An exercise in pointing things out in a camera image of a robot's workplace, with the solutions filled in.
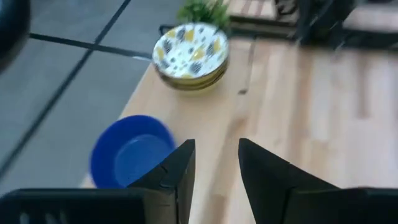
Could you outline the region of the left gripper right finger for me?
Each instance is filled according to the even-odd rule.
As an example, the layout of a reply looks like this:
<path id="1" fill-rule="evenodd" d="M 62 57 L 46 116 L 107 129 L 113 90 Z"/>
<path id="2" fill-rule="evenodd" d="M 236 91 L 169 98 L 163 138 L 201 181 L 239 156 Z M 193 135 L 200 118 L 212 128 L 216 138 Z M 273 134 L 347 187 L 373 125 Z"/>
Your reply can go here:
<path id="1" fill-rule="evenodd" d="M 247 138 L 239 140 L 238 157 L 241 177 L 256 223 L 282 223 L 292 190 L 337 188 Z"/>

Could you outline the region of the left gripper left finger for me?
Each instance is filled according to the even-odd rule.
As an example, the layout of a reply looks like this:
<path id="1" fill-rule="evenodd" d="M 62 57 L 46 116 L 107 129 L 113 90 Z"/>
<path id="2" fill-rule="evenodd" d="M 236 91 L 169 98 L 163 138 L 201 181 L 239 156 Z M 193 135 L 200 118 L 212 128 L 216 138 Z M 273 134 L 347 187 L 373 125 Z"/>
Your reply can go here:
<path id="1" fill-rule="evenodd" d="M 128 185 L 141 194 L 142 223 L 189 223 L 195 161 L 195 140 L 187 139 L 160 164 Z"/>

